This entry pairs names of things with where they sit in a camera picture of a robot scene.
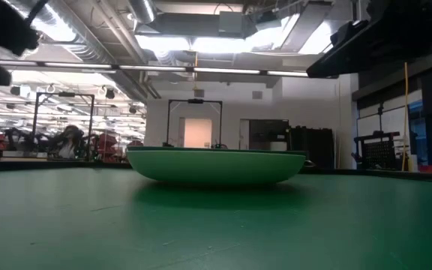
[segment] ceiling light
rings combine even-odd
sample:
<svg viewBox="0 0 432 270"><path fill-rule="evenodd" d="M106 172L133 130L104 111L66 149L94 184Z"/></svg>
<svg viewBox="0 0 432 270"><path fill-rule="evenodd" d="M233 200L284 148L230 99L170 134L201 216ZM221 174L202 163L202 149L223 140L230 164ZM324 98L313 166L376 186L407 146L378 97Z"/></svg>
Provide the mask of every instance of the ceiling light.
<svg viewBox="0 0 432 270"><path fill-rule="evenodd" d="M294 25L298 21L299 13L294 14L292 16L288 16L281 20L281 24L283 25L283 31L281 31L279 37L276 39L276 41L273 43L272 49L279 49L281 46L283 46L284 41L288 38L288 35L290 35L291 30L293 30Z"/></svg>
<svg viewBox="0 0 432 270"><path fill-rule="evenodd" d="M136 70L136 71L186 71L186 67L160 67L160 66L133 66L133 65L121 65L121 69L125 70Z"/></svg>
<svg viewBox="0 0 432 270"><path fill-rule="evenodd" d="M153 52L164 52L172 50L189 50L189 42L185 37L147 37L136 35L139 45L143 49Z"/></svg>
<svg viewBox="0 0 432 270"><path fill-rule="evenodd" d="M240 70L230 68L210 68L210 67L195 67L196 72L207 72L207 73L228 73L228 74L259 74L259 70Z"/></svg>
<svg viewBox="0 0 432 270"><path fill-rule="evenodd" d="M47 62L47 67L50 68L111 68L110 64L84 64L84 63L57 63L57 62Z"/></svg>
<svg viewBox="0 0 432 270"><path fill-rule="evenodd" d="M37 66L38 63L36 63L35 61L12 61L12 60L0 60L0 65L5 65L5 66L11 66L11 65L15 65L15 66L23 66L23 67L33 67L33 66Z"/></svg>
<svg viewBox="0 0 432 270"><path fill-rule="evenodd" d="M52 97L48 97L48 101L51 101L51 102L56 103L56 104L61 103L61 102L59 102L59 100L56 100Z"/></svg>
<svg viewBox="0 0 432 270"><path fill-rule="evenodd" d="M270 46L281 34L281 27L267 28L246 37L246 43L250 48Z"/></svg>
<svg viewBox="0 0 432 270"><path fill-rule="evenodd" d="M321 25L307 39L304 46L299 50L301 54L318 54L322 53L331 43L331 27L327 22L322 22Z"/></svg>
<svg viewBox="0 0 432 270"><path fill-rule="evenodd" d="M60 112L72 112L73 111L73 107L68 106L68 105L58 105L58 106L56 106L56 109L58 109L58 111L60 111Z"/></svg>
<svg viewBox="0 0 432 270"><path fill-rule="evenodd" d="M270 76L282 76L282 77L307 77L306 72L300 71L268 71Z"/></svg>
<svg viewBox="0 0 432 270"><path fill-rule="evenodd" d="M222 37L198 37L191 49L198 53L243 53L251 51L251 47L243 39Z"/></svg>

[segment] cable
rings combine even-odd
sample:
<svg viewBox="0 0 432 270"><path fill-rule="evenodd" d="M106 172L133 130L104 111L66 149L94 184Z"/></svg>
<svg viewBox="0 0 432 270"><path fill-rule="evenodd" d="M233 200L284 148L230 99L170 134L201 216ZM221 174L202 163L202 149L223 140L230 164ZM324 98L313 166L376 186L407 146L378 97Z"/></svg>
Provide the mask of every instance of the cable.
<svg viewBox="0 0 432 270"><path fill-rule="evenodd" d="M227 7L228 7L232 12L234 12L233 8L232 8L231 6L229 6L228 4L226 4L226 3L218 3L218 4L216 5L216 7L214 8L213 15L216 14L216 11L218 10L218 8L219 8L219 6L220 6L221 4L227 6Z"/></svg>
<svg viewBox="0 0 432 270"><path fill-rule="evenodd" d="M407 119L408 119L408 91L409 91L409 83L408 83L408 63L404 62L404 84L405 84L405 104L404 104L404 131L403 131L403 166L401 171L404 171L404 167L406 165L406 129L407 129Z"/></svg>
<svg viewBox="0 0 432 270"><path fill-rule="evenodd" d="M44 6L46 5L46 3L49 0L39 0L34 7L31 9L31 11L29 12L28 17L26 17L25 21L28 25L31 25L31 23L33 22L33 20L36 18L36 15L38 15L38 13L40 13L40 11L43 10Z"/></svg>

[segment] ceiling duct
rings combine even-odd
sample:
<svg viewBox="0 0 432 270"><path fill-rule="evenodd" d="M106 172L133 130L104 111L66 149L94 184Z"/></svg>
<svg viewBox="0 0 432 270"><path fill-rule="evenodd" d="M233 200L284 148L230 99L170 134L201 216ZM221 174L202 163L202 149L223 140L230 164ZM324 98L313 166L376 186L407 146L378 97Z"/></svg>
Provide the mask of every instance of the ceiling duct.
<svg viewBox="0 0 432 270"><path fill-rule="evenodd" d="M309 1L281 49L299 52L333 8L333 1Z"/></svg>
<svg viewBox="0 0 432 270"><path fill-rule="evenodd" d="M156 19L156 6L152 0L128 0L129 8L138 23L147 24Z"/></svg>
<svg viewBox="0 0 432 270"><path fill-rule="evenodd" d="M10 3L22 14L28 14L38 0L5 0ZM41 10L36 16L34 24L40 24L48 29L65 29L69 27L70 31L66 31L65 36L71 36L73 40L57 40L71 41L75 44L85 44L78 46L66 46L65 48L72 52L75 56L85 63L108 63L115 64L116 60L107 52L101 42L89 31L83 21L66 5L64 1L51 1ZM113 80L120 89L131 99L145 101L148 94L144 91L141 85L134 82L123 71L116 73L103 74L105 77Z"/></svg>

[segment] table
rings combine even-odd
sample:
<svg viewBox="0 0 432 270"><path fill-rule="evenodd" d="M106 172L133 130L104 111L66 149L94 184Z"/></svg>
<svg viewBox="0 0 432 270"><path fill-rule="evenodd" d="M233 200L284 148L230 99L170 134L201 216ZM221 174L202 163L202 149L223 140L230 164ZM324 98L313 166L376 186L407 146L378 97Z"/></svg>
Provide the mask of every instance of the table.
<svg viewBox="0 0 432 270"><path fill-rule="evenodd" d="M301 174L203 188L131 169L0 172L0 269L432 269L432 182Z"/></svg>

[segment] ceiling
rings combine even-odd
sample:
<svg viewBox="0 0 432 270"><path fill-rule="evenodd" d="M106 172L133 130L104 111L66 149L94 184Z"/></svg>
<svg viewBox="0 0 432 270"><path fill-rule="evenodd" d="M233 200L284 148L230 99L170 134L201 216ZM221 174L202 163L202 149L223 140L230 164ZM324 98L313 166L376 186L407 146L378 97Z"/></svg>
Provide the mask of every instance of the ceiling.
<svg viewBox="0 0 432 270"><path fill-rule="evenodd" d="M95 1L64 0L74 14L81 19L94 36L100 41L111 56L119 64L136 64L134 57L128 52L122 42L117 38L105 19L95 10ZM115 11L118 19L124 23L125 31L134 30L134 22L128 18L131 14L127 0L108 0L111 8ZM241 11L245 6L250 8L264 8L276 5L279 1L238 1L229 0L225 4L213 0L178 0L178 1L154 1L160 14L164 13L185 13L185 14L218 14L219 11ZM326 14L324 21L330 25L330 33L337 31L339 26L351 19L351 1L336 0L332 9ZM152 64L158 64L158 59L150 49L143 50L144 57ZM194 53L174 52L179 64L193 65L196 61ZM197 65L208 68L253 68L282 71L303 71L314 63L320 55L298 55L290 47L285 49L265 49L258 52L246 53L199 53ZM188 81L193 76L180 76L174 73L151 73L151 80L163 81ZM200 81L209 82L240 82L240 83L265 83L272 87L277 78L265 76L238 76L231 74L200 74L197 77Z"/></svg>
<svg viewBox="0 0 432 270"><path fill-rule="evenodd" d="M33 0L6 1L16 5L16 3L30 3ZM316 54L301 54L301 48L293 48L292 46L294 44L305 44L305 42L300 41L302 38L307 39L306 43L309 42L313 38L312 33L318 31L322 32L322 41L313 40L316 42L312 43L311 47L318 47L321 45L321 42L329 44L329 35L336 32L340 26L349 21L352 14L350 0L335 0L331 8L327 9L323 15L319 14L321 17L316 24L309 21L306 22L308 25L306 27L302 22L302 15L304 15L307 9L303 10L299 5L312 5L315 3L313 1L228 0L222 4L214 0L166 0L154 1L154 3L159 14L155 22L158 21L158 17L164 14L173 14L174 16L171 17L175 18L175 20L194 14L201 15L203 19L211 17L214 20L214 18L220 18L218 16L220 11L231 10L234 12L244 11L244 14L248 15L250 17L249 20L252 22L256 18L254 14L257 14L258 11L264 9L271 10L274 7L282 10L278 11L278 20L281 19L282 25L287 26L290 24L293 17L293 19L297 19L293 21L295 24L292 27L288 26L288 32L285 32L286 29L283 26L273 28L273 30L276 29L277 31L275 30L276 32L273 32L273 34L260 38L258 47L253 47L250 51L214 53L170 50L168 52L172 57L172 61L177 65L197 65L198 67L207 68L304 71L321 54L318 54L318 52ZM50 30L46 27L47 25L41 27L41 24L38 25L41 22L36 20L34 25L45 34L44 39L40 42L41 45L37 50L27 52L22 57L23 59L46 62L91 61L91 63L99 64L110 61L120 65L163 64L161 57L155 55L155 48L151 46L142 48L142 44L135 37L134 32L142 31L141 29L147 28L147 26L137 25L134 28L132 14L128 8L128 0L63 0L57 2L50 1L49 6L52 7L51 14L58 14L61 17L60 20L64 27L57 28L56 31L49 33ZM300 31L301 29L304 30L301 32L302 34L296 32L296 26L300 28ZM198 23L193 23L193 25L188 26L185 30L192 31L193 29L196 31L198 27ZM76 31L74 29L77 29L76 39L78 35L79 39L76 42L71 40L72 37L57 40L57 38L67 35L66 32L68 32L68 29L73 29L69 31L69 35L75 35L71 31ZM275 44L281 37L286 35L287 38L283 38L280 48L276 47ZM195 37L184 38L187 38L191 46L195 46L194 43L196 42L193 42L197 40ZM169 42L164 45L171 46L172 44ZM220 45L219 47L222 47L224 51L234 49L230 45ZM96 56L101 55L104 57L87 60L84 55L85 50L88 50L88 55L92 56L94 48L96 48L94 50ZM15 57L0 49L0 59L15 59ZM145 122L146 109L139 101L145 103L150 98L165 98L164 94L158 94L158 87L164 86L165 89L159 89L161 93L164 93L168 86L174 86L179 82L194 81L195 78L192 73L140 73L136 71L123 73L122 71L118 71L117 74L106 74L95 73L91 70L78 70L77 72L71 70L69 72L58 68L40 68L39 70L34 70L33 67L13 68L11 72L13 75L13 84L21 86L21 89L25 89L23 92L28 92L28 94L25 94L26 96L15 96L10 93L10 87L0 87L0 128L5 127L5 125L17 125L21 128L29 129L32 126L31 113L35 109L34 100L37 92L73 92L76 94L94 95L97 109L94 111L96 122L93 128L106 128L119 132L126 137L144 136L145 128L143 123ZM271 76L201 73L197 75L196 80L215 83L261 83L266 88L272 88L279 78ZM115 89L115 97L112 100L106 99L104 95L106 90L104 89ZM40 107L39 113L42 113L42 116L38 118L37 128L56 131L57 128L54 122L59 123L58 118L65 117L66 119L71 119L71 122L75 125L87 130L89 128L89 123L86 120L89 114L88 102L87 98L86 100L82 100L80 97L74 99L59 97L57 95L52 96ZM8 109L7 103L12 103L15 107ZM129 108L132 104L137 106L138 112L136 114L129 113ZM62 112L61 108L57 108L58 105L60 107L71 105L72 110ZM65 126L67 124L66 121L61 121L60 125Z"/></svg>

